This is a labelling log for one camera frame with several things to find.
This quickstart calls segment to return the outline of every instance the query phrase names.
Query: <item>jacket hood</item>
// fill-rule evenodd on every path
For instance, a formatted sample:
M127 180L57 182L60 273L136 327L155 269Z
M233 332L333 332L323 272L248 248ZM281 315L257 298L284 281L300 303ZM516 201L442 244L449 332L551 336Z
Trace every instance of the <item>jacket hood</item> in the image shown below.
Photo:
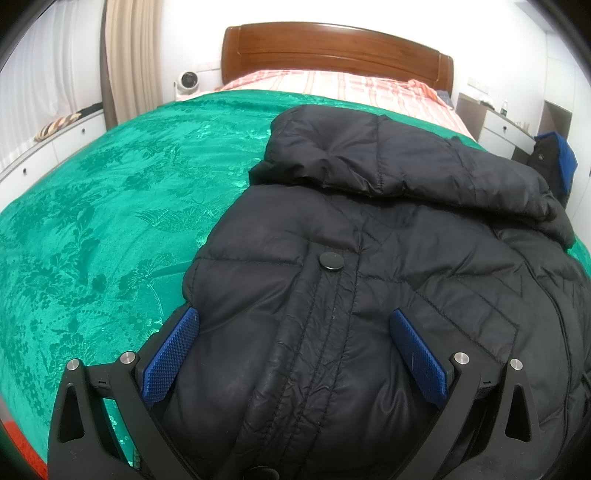
M574 243L545 180L516 161L382 115L302 105L278 115L251 184L280 183L374 198L409 198L518 220Z

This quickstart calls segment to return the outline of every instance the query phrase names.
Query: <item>nightstand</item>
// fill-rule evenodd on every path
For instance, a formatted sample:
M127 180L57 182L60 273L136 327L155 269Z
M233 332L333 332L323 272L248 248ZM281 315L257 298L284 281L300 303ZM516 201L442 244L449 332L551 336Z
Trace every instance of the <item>nightstand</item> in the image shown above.
M534 138L507 117L460 93L456 113L481 147L523 162L534 151Z

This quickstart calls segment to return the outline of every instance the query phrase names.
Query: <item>pink striped sheet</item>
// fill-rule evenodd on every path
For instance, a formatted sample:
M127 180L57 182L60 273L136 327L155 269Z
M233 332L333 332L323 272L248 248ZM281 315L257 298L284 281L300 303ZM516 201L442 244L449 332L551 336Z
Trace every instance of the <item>pink striped sheet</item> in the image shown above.
M453 108L435 90L418 80L365 77L321 70L260 70L240 77L219 90L279 90L307 93L376 106L412 116L472 137Z

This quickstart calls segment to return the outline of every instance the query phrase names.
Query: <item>white fan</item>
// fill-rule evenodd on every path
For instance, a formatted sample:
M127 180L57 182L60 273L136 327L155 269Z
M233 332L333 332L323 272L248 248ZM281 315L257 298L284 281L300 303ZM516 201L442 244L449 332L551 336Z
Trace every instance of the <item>white fan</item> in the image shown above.
M195 72L182 72L174 82L174 100L192 95L199 91L199 78Z

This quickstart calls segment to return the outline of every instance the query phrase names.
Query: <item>blue gripper pad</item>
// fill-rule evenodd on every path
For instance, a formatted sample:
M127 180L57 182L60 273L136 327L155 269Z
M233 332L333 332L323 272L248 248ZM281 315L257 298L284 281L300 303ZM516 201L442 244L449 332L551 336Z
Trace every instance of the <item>blue gripper pad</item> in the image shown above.
M148 408L164 399L198 334L199 314L190 307L144 370L142 398Z
M425 400L442 408L448 395L445 370L400 309L390 315L390 335Z

